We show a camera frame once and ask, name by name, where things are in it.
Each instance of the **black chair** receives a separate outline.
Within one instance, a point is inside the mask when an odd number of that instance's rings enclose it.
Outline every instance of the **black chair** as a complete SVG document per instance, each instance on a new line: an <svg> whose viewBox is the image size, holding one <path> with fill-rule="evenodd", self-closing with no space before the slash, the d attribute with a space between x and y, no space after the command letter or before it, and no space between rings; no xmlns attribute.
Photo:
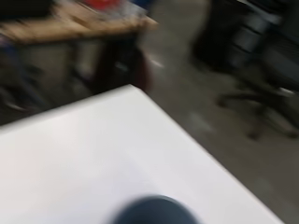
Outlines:
<svg viewBox="0 0 299 224"><path fill-rule="evenodd" d="M299 3L279 29L272 29L269 39L261 54L252 61L263 71L264 85L257 84L246 76L236 76L244 86L253 93L224 94L219 100L225 106L229 100L245 100L258 103L256 109L257 123L249 137L257 139L261 135L263 118L269 109L275 110L293 127L287 132L291 138L298 136L299 114L287 103L287 91L299 91Z"/></svg>

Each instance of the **tabletop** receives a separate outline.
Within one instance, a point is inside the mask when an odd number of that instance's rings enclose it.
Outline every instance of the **tabletop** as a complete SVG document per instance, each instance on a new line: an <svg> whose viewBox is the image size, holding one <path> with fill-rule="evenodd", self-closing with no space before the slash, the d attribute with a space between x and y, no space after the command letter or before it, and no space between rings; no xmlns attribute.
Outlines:
<svg viewBox="0 0 299 224"><path fill-rule="evenodd" d="M1 22L0 33L16 44L28 45L121 35L151 29L157 25L156 21L145 14L128 14L124 18L114 20L105 20L101 15L82 4L64 3L54 7L52 15L45 19Z"/></svg>
<svg viewBox="0 0 299 224"><path fill-rule="evenodd" d="M282 222L128 86L0 131L0 223L104 224L155 194L206 224Z"/></svg>

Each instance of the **wooden table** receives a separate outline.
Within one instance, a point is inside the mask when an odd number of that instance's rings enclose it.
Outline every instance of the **wooden table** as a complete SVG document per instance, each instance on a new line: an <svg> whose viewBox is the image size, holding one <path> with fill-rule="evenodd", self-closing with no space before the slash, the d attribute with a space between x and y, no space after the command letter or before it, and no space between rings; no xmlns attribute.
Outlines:
<svg viewBox="0 0 299 224"><path fill-rule="evenodd" d="M98 13L81 4L68 3L56 6L53 9L53 15L43 20L1 23L0 32L16 44L28 45L127 34L150 29L156 25L156 21L145 15L105 21Z"/></svg>

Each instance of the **dark round object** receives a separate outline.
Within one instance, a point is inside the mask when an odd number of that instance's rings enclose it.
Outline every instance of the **dark round object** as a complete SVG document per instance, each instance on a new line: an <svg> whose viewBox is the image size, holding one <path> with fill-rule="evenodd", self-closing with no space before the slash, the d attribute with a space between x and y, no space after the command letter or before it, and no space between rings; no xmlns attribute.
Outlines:
<svg viewBox="0 0 299 224"><path fill-rule="evenodd" d="M113 224L197 224L191 213L173 199L148 197L129 205Z"/></svg>

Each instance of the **concrete floor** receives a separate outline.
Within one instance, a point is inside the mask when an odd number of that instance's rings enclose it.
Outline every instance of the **concrete floor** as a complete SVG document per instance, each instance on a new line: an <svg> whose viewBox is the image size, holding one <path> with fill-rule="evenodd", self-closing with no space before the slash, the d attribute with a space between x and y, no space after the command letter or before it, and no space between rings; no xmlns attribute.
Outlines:
<svg viewBox="0 0 299 224"><path fill-rule="evenodd" d="M215 105L234 82L189 62L207 10L208 0L157 1L160 27L142 43L153 73L149 96L284 222L299 223L298 140L267 127L260 141L249 140L250 106L238 103L239 113Z"/></svg>

